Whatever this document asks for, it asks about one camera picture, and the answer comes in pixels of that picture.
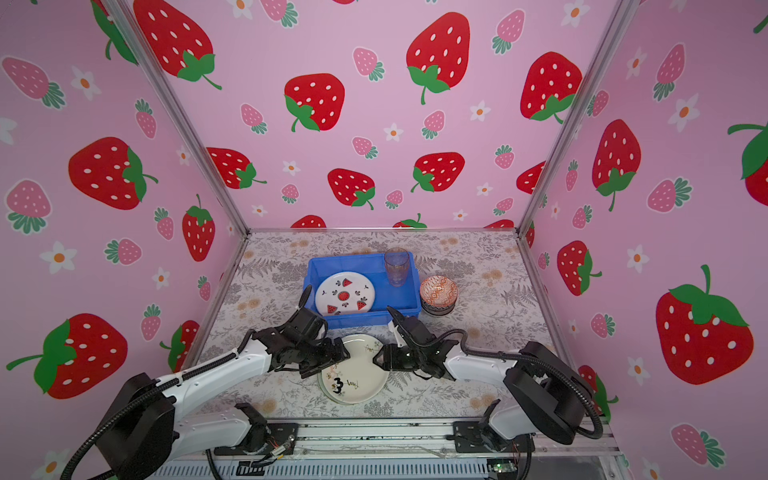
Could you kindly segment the cream floral plate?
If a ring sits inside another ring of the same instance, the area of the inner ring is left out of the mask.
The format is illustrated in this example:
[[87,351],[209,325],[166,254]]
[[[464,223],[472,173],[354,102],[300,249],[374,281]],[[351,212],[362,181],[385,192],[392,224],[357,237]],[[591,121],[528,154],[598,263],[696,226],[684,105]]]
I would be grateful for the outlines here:
[[373,399],[386,385],[389,372],[375,365],[383,344],[367,334],[342,338],[350,358],[325,368],[318,375],[321,391],[332,401],[353,405]]

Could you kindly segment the white strawberry pattern plate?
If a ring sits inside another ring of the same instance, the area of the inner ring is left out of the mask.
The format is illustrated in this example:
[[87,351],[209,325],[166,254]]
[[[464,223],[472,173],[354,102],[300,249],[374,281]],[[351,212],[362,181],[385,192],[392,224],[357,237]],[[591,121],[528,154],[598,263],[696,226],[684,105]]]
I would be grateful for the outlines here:
[[373,307],[375,298],[376,290],[368,277],[358,272],[339,272],[319,284],[315,308],[324,316],[361,314]]

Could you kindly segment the pink clear glass cup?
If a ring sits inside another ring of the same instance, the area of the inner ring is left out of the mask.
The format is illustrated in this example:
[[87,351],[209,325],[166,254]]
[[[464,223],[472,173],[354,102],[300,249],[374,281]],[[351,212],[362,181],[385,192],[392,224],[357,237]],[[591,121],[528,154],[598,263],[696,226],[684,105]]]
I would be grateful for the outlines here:
[[384,254],[384,261],[390,285],[403,286],[410,270],[410,253],[404,248],[392,248]]

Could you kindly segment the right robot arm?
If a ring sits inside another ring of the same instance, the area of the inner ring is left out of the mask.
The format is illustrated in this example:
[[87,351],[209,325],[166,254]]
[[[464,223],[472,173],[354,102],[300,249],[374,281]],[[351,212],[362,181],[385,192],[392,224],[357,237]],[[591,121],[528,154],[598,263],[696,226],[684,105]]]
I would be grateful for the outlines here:
[[408,372],[422,379],[474,381],[505,390],[478,421],[481,444],[503,451],[521,436],[540,433],[570,445],[578,435],[602,435],[589,386],[567,364],[539,342],[515,352],[491,352],[467,345],[469,334],[452,329],[434,335],[416,317],[392,313],[389,329],[396,341],[374,355],[384,371]]

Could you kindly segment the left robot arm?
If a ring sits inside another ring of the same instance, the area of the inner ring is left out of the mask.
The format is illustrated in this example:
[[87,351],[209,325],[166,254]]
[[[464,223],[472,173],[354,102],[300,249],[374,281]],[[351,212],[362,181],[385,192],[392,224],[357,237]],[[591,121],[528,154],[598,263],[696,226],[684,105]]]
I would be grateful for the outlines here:
[[257,376],[297,371],[308,378],[348,360],[343,341],[326,331],[324,319],[301,308],[278,327],[248,330],[236,348],[210,361],[157,379],[130,378],[97,429],[95,446],[111,475],[146,479],[170,460],[216,448],[270,455],[278,445],[250,403],[206,415],[198,409]]

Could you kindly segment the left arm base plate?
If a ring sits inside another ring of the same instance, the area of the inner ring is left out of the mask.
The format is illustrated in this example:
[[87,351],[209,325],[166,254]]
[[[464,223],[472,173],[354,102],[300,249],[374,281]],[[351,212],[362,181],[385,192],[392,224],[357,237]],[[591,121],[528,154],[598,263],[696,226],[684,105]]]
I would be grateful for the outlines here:
[[292,455],[298,437],[298,423],[268,423],[252,429],[245,439],[234,447],[216,447],[216,456],[266,457],[277,450],[277,455]]

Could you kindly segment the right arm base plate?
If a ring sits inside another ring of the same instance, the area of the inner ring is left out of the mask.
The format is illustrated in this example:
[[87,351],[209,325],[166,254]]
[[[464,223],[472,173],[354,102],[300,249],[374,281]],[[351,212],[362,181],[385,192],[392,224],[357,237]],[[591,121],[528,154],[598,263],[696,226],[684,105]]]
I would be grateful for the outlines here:
[[458,453],[473,454],[527,454],[535,451],[528,434],[504,439],[489,426],[479,421],[456,421],[452,424],[451,438]]

